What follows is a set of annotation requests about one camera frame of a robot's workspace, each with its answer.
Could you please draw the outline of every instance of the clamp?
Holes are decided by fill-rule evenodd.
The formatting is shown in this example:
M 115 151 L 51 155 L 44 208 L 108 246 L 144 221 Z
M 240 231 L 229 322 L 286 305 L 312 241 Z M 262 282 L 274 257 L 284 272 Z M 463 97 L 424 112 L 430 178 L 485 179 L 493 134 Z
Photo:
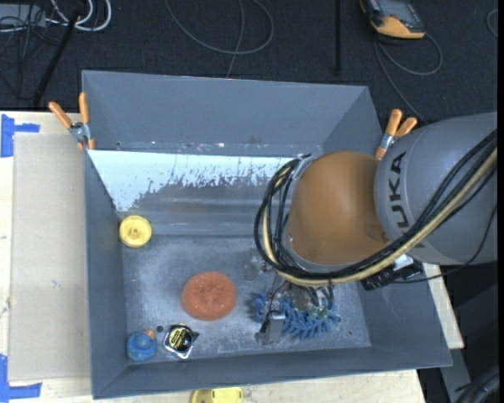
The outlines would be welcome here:
M 87 110 L 86 94 L 81 92 L 78 96 L 78 104 L 81 112 L 81 122 L 73 123 L 57 102 L 49 102 L 49 109 L 56 115 L 65 128 L 69 130 L 71 136 L 77 141 L 80 150 L 84 147 L 95 149 L 95 139 L 90 130 L 90 115 Z

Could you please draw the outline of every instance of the blue tape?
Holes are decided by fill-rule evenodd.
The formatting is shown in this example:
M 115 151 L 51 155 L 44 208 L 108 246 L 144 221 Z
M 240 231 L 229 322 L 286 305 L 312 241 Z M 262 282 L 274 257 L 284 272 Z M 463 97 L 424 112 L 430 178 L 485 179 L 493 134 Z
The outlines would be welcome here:
M 15 125 L 15 120 L 6 114 L 2 114 L 2 130 L 0 138 L 0 157 L 13 156 L 13 135 L 17 132 L 38 133 L 39 125 L 24 123 Z
M 41 385 L 9 386 L 8 357 L 0 354 L 0 403 L 8 403 L 11 399 L 33 399 L 41 394 Z

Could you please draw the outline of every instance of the wooden table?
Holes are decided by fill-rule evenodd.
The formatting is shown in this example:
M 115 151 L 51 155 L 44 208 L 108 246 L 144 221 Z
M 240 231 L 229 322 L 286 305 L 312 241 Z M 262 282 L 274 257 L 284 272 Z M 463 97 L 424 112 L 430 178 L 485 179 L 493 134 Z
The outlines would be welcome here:
M 64 127 L 56 120 L 51 113 L 28 113 L 28 112 L 1 112 L 0 111 L 0 133 L 1 116 L 6 113 L 19 123 L 37 123 L 40 125 L 39 133 L 34 136 L 44 136 L 46 134 L 64 134 L 64 139 L 72 139 Z M 73 121 L 79 121 L 80 116 L 71 114 Z M 8 355 L 8 331 L 9 331 L 9 311 L 14 309 L 14 303 L 9 298 L 10 278 L 11 278 L 11 257 L 12 257 L 12 210 L 13 210 L 13 164 L 14 156 L 0 158 L 0 353 Z M 435 274 L 438 267 L 426 265 L 428 273 Z M 450 305 L 448 292 L 442 279 L 430 282 L 430 289 L 433 294 L 440 321 L 446 340 L 451 349 L 464 347 L 463 338 L 460 336 L 459 328 Z M 90 395 L 90 380 L 87 377 L 70 378 L 39 378 L 43 382 L 41 396 L 38 401 L 92 401 Z M 13 382 L 12 385 L 22 385 L 24 382 Z M 276 403 L 276 402 L 308 402 L 321 401 L 329 403 L 331 401 L 343 401 L 346 403 L 415 403 L 424 402 L 424 397 L 416 370 L 403 370 L 380 374 L 358 374 L 350 376 L 340 376 L 328 379 L 308 379 L 301 381 L 283 382 L 270 385 L 250 385 L 243 387 L 244 402 L 255 403 Z M 137 401 L 169 401 L 188 402 L 190 392 L 177 392 L 163 395 L 152 395 L 131 398 L 111 399 L 116 402 L 137 402 Z

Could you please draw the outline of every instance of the bin floor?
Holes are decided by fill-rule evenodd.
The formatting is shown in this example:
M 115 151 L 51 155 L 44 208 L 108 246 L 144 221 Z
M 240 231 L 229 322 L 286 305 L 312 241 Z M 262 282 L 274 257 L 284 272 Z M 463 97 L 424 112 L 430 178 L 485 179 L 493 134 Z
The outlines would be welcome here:
M 252 238 L 154 235 L 140 249 L 123 247 L 123 269 L 127 302 L 128 333 L 171 324 L 186 324 L 199 333 L 191 359 L 256 353 L 287 353 L 333 348 L 362 348 L 370 339 L 360 304 L 357 284 L 334 287 L 335 309 L 341 322 L 321 337 L 301 341 L 289 335 L 278 343 L 258 343 L 255 334 L 260 324 L 250 308 L 252 297 L 269 291 L 274 271 L 261 271 L 254 257 Z M 250 274 L 255 267 L 258 274 Z M 225 318 L 201 321 L 191 317 L 181 306 L 181 290 L 193 275 L 203 271 L 226 274 L 238 292 L 237 305 Z M 165 332 L 157 333 L 162 344 Z M 178 358 L 165 350 L 150 362 Z

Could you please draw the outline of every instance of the yellow object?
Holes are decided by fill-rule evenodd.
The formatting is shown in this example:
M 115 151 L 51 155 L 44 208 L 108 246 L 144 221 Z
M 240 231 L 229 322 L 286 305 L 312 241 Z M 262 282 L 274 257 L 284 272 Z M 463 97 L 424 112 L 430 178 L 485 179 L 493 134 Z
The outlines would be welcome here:
M 151 239 L 151 225 L 139 215 L 126 217 L 119 225 L 119 238 L 131 248 L 140 248 Z
M 241 403 L 243 391 L 238 387 L 197 390 L 192 393 L 191 403 Z

